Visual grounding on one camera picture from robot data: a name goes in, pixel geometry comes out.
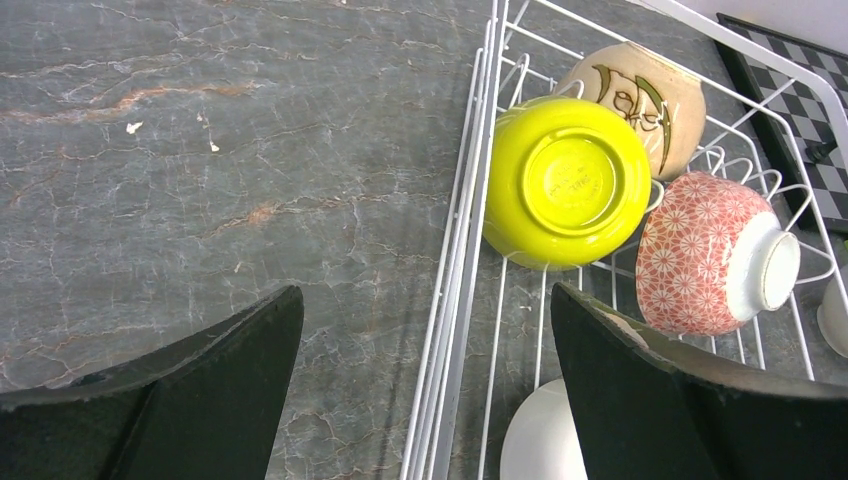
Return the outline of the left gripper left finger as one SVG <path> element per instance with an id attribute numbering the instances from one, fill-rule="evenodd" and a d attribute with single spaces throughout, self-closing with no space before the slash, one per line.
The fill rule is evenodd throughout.
<path id="1" fill-rule="evenodd" d="M 304 324 L 283 287 L 134 360 L 1 397 L 5 479 L 262 479 Z"/>

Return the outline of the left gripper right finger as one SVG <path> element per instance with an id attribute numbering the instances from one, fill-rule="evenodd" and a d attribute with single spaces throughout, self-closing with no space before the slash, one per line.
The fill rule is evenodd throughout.
<path id="1" fill-rule="evenodd" d="M 734 362 L 561 282 L 550 322 L 592 479 L 843 479 L 847 390 Z"/>

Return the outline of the red floral pattern bowl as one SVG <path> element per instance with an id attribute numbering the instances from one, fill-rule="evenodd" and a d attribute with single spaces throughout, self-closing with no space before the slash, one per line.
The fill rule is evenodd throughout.
<path id="1" fill-rule="evenodd" d="M 755 190 L 706 172 L 668 185 L 645 224 L 635 266 L 647 324 L 671 334 L 722 335 L 789 298 L 800 243 Z"/>

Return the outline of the white bowl outside rack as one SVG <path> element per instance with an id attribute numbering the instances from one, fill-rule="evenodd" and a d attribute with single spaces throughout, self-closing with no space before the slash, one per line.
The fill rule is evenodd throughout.
<path id="1" fill-rule="evenodd" d="M 837 281 L 831 279 L 817 312 L 817 322 L 827 344 L 840 356 L 847 357 L 847 310 Z"/>

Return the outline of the yellow-green bowl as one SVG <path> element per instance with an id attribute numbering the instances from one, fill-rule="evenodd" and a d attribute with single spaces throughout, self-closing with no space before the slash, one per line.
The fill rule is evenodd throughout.
<path id="1" fill-rule="evenodd" d="M 625 120 L 542 96 L 496 119 L 482 235 L 518 265 L 572 270 L 622 246 L 664 194 Z"/>

